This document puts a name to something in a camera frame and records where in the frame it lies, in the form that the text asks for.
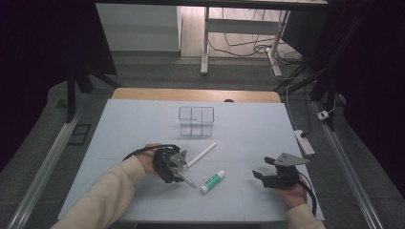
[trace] aluminum rail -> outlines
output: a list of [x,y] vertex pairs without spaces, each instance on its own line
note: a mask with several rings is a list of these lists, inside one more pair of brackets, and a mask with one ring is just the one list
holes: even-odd
[[62,129],[59,132],[59,135],[56,137],[56,140],[53,143],[50,151],[42,162],[41,167],[35,175],[29,189],[27,190],[25,196],[18,205],[17,210],[7,226],[7,229],[17,229],[24,228],[33,208],[35,207],[36,202],[39,200],[39,197],[42,194],[52,172],[62,154],[70,135],[75,129],[77,121],[80,119],[83,112],[83,105],[88,98],[87,94],[81,94],[78,103],[77,103],[77,112],[75,113],[72,121],[70,123],[65,123]]
[[[311,102],[313,110],[318,114],[321,110],[318,108],[315,102]],[[381,220],[376,213],[372,202],[370,201],[369,195],[364,190],[363,186],[360,183],[360,180],[353,169],[349,158],[346,155],[345,150],[340,143],[339,138],[336,133],[331,131],[326,122],[322,122],[322,128],[327,136],[327,139],[333,149],[333,152],[336,155],[337,161],[339,162],[340,167],[343,170],[346,180],[349,183],[349,186],[352,189],[354,197],[357,199],[360,209],[363,212],[364,218],[369,224],[369,227],[372,229],[382,229]]]

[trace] beige sleeve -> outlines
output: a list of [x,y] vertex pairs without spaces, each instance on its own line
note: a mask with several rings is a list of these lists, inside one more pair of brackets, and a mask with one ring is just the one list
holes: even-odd
[[287,211],[290,229],[325,229],[322,221],[317,220],[307,204],[301,204]]
[[132,156],[111,167],[52,228],[106,228],[119,219],[134,196],[134,183],[145,176]]

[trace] table leg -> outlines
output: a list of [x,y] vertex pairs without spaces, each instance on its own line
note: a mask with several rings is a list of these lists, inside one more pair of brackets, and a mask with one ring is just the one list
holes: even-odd
[[201,74],[208,74],[208,28],[209,28],[209,7],[205,8],[205,20],[203,30],[203,45],[202,45],[202,68]]
[[288,10],[284,11],[284,15],[282,15],[279,27],[277,29],[276,36],[274,37],[273,46],[271,47],[271,49],[267,49],[267,56],[268,56],[268,59],[270,60],[271,68],[273,69],[274,75],[276,77],[282,76],[280,67],[277,62],[276,52],[277,52],[278,44],[280,42],[281,34],[283,34],[284,26],[286,25],[288,14],[289,14]]
[[72,118],[75,115],[75,72],[74,70],[69,70],[67,72],[68,78],[68,116],[66,118],[66,123],[71,123]]

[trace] metal frame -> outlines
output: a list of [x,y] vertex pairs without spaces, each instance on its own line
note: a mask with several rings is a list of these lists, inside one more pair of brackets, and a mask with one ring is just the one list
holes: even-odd
[[[95,3],[158,5],[158,6],[187,6],[212,8],[241,8],[260,10],[315,10],[328,11],[341,9],[340,6],[325,3],[296,3],[283,1],[262,0],[95,0]],[[356,8],[355,4],[347,4],[346,8]]]
[[248,20],[234,20],[234,19],[210,19],[209,7],[205,7],[204,16],[204,33],[202,44],[202,66],[201,75],[208,74],[208,34],[210,32],[228,32],[228,33],[242,33],[242,34],[263,34],[275,35],[274,42],[271,50],[267,51],[268,58],[277,77],[282,76],[280,67],[277,63],[275,53],[277,51],[278,43],[280,42],[281,35],[284,30],[288,17],[288,11],[285,11],[280,22],[275,21],[248,21]]
[[[321,112],[315,102],[311,102],[311,104],[316,114]],[[340,140],[337,137],[336,133],[330,130],[326,122],[322,122],[321,124],[324,133],[333,149],[333,152],[336,155],[336,160],[339,163],[340,168],[342,169],[343,174],[345,175],[345,178],[352,189],[354,197],[359,203],[360,209],[363,212],[364,218],[369,224],[369,227],[372,229],[384,228],[378,214],[373,207],[372,202],[370,201],[369,195],[366,193],[363,186],[361,185],[360,179],[353,169],[352,164],[347,157],[347,154],[343,149],[342,144],[340,143]]]
[[14,229],[14,228],[24,228],[33,208],[35,207],[36,202],[39,200],[39,197],[42,194],[52,172],[53,168],[55,167],[57,161],[62,154],[69,136],[72,134],[73,130],[75,129],[75,125],[77,121],[80,119],[81,114],[83,112],[83,105],[87,100],[87,94],[81,94],[80,98],[78,99],[78,109],[75,115],[73,116],[70,123],[65,123],[62,129],[59,132],[56,140],[51,147],[51,150],[48,152],[47,156],[42,162],[41,167],[39,168],[38,172],[36,173],[35,178],[33,179],[29,189],[27,190],[25,196],[18,205],[17,210],[15,211],[14,215],[7,226],[7,229]]

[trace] dark background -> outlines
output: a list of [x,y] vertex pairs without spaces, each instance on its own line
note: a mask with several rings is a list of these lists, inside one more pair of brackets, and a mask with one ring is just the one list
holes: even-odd
[[403,1],[375,1],[335,72],[347,122],[405,197]]
[[0,169],[40,117],[49,89],[84,64],[116,73],[92,1],[1,1]]

